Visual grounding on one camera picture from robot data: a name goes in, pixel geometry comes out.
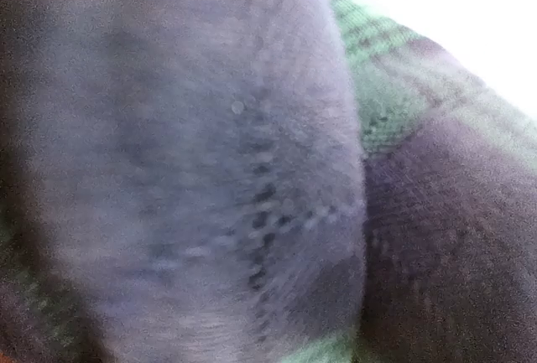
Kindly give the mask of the dark green plaid shirt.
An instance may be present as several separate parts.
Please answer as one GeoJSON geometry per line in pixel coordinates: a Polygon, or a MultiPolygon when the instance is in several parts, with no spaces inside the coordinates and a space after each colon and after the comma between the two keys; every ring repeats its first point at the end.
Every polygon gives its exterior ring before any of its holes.
{"type": "Polygon", "coordinates": [[[533,362],[535,121],[353,0],[1,0],[1,352],[533,362]]]}

